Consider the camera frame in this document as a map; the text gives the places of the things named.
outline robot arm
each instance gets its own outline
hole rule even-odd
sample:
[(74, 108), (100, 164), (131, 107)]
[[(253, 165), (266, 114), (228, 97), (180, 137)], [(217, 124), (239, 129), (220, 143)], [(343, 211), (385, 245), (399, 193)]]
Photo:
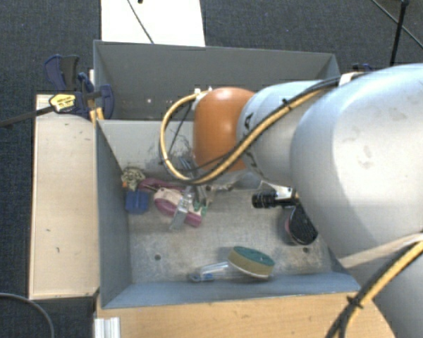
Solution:
[[(309, 93), (316, 83), (280, 84), (254, 94), (233, 129), (235, 142), (247, 140), (273, 111), (296, 105), (238, 158), (264, 181), (294, 187), (337, 258), (422, 231), (423, 64)], [(299, 96), (306, 97), (301, 104)], [(363, 285), (384, 263), (365, 263), (350, 273)], [(398, 337), (423, 337), (423, 255), (375, 303)]]

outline blue clamp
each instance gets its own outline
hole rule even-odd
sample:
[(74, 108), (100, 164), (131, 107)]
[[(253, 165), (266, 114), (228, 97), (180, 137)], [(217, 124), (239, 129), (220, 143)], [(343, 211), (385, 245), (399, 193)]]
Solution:
[(127, 192), (125, 210), (130, 214), (143, 214), (149, 207), (149, 193), (137, 189)]
[(61, 55), (53, 55), (48, 58), (44, 63), (44, 73), (46, 79), (55, 86), (56, 91), (64, 92), (66, 91), (66, 82), (61, 70), (61, 59)]
[(114, 110), (114, 95), (111, 85), (102, 85), (99, 92), (94, 91), (94, 85), (85, 73), (77, 75), (78, 56), (53, 55), (44, 63), (44, 73), (47, 80), (58, 92), (71, 92), (75, 96), (75, 108), (61, 109), (57, 113), (69, 113), (89, 119), (91, 108), (88, 100), (94, 99), (97, 106), (102, 107), (105, 119), (110, 119)]

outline white strap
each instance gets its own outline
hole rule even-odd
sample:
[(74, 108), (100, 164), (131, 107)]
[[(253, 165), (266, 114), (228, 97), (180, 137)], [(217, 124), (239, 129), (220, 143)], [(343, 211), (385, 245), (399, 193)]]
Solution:
[(342, 74), (340, 76), (340, 82), (338, 83), (338, 86), (342, 86), (344, 84), (346, 84), (347, 82), (350, 82), (351, 79), (353, 78), (354, 75), (360, 74), (358, 72), (352, 72), (352, 73), (346, 73), (346, 74)]
[(340, 263), (347, 269), (352, 268), (357, 265), (368, 263), (370, 261), (374, 261), (375, 259), (388, 256), (406, 246), (417, 242), (423, 242), (423, 233), (411, 234), (406, 237), (394, 240), (393, 242), (382, 244), (375, 248), (367, 249), (366, 251), (361, 251), (359, 253), (346, 256), (345, 258), (340, 259)]

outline wooden board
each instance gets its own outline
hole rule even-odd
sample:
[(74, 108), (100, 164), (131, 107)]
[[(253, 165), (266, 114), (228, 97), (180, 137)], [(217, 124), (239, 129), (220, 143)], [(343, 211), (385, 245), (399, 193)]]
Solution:
[[(102, 310), (97, 317), (121, 319), (122, 338), (324, 338), (347, 304), (342, 293)], [(348, 338), (394, 338), (371, 303), (357, 316)]]
[[(49, 96), (38, 96), (45, 107)], [(30, 299), (91, 296), (99, 287), (94, 129), (74, 115), (35, 122)]]

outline dark carpet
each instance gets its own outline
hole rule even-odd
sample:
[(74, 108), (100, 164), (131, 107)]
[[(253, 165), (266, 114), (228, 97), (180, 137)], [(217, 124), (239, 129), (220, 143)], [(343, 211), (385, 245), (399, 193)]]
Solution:
[[(388, 65), (395, 24), (369, 0), (200, 0), (210, 46), (334, 53), (341, 71), (354, 63)], [(400, 0), (377, 0), (398, 16)], [(405, 25), (423, 42), (423, 0), (411, 0)], [(32, 110), (53, 54), (77, 54), (92, 67), (100, 38), (100, 0), (0, 0), (0, 120)], [(423, 62), (402, 34), (397, 62)], [(0, 129), (0, 292), (26, 295), (32, 188), (32, 122)], [(56, 337), (92, 336), (92, 299), (40, 301)], [(25, 304), (0, 300), (0, 337), (48, 337)]]

